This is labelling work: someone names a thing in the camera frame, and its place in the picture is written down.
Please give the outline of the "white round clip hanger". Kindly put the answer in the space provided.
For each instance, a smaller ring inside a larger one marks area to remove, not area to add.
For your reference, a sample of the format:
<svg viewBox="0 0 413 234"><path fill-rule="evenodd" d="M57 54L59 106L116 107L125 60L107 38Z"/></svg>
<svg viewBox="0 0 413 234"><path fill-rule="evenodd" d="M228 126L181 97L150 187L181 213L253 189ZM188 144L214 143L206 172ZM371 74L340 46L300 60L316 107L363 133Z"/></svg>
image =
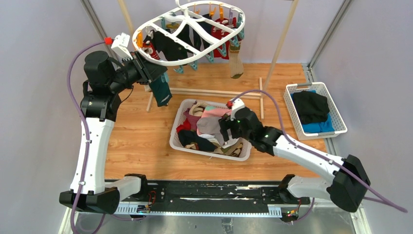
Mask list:
<svg viewBox="0 0 413 234"><path fill-rule="evenodd" d="M162 66L194 66L203 58L213 63L228 59L244 39L239 7L216 0L176 5L135 30L132 44L145 59Z"/></svg>

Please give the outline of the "dark teal sock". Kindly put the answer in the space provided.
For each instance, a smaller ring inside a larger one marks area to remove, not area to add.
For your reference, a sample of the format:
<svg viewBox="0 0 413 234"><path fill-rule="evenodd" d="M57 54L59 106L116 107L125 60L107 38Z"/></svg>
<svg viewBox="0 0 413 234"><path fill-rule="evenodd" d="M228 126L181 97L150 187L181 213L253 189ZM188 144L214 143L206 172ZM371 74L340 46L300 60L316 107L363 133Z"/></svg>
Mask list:
<svg viewBox="0 0 413 234"><path fill-rule="evenodd" d="M149 83L149 87L155 97L158 107L167 106L172 98L172 93L167 82L163 82L161 78Z"/></svg>

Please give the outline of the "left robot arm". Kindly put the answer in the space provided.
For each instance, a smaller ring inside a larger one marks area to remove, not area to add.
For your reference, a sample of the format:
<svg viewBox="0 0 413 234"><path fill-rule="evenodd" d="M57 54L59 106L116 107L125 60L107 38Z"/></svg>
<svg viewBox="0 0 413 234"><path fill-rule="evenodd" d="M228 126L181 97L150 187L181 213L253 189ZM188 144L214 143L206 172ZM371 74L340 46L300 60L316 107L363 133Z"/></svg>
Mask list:
<svg viewBox="0 0 413 234"><path fill-rule="evenodd" d="M135 83L159 81L167 70L133 52L118 62L107 52L95 51L85 57L83 99L80 102L82 137L75 176L69 190L59 195L60 204L79 212L114 214L119 203L133 196L149 197L147 179L142 174L126 174L105 183L105 161L121 98L119 94Z"/></svg>

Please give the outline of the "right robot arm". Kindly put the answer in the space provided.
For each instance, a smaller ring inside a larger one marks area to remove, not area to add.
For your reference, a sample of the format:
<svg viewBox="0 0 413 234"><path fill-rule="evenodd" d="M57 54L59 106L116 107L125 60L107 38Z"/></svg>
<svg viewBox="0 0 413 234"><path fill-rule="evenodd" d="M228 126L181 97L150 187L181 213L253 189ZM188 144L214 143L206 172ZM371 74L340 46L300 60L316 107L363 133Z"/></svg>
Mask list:
<svg viewBox="0 0 413 234"><path fill-rule="evenodd" d="M259 152L288 159L319 175L318 178L286 175L278 190L282 202L314 197L330 200L347 212L358 210L367 193L366 186L371 184L358 157L343 158L302 144L280 129L263 126L247 107L234 115L222 116L218 123L225 140L240 137Z"/></svg>

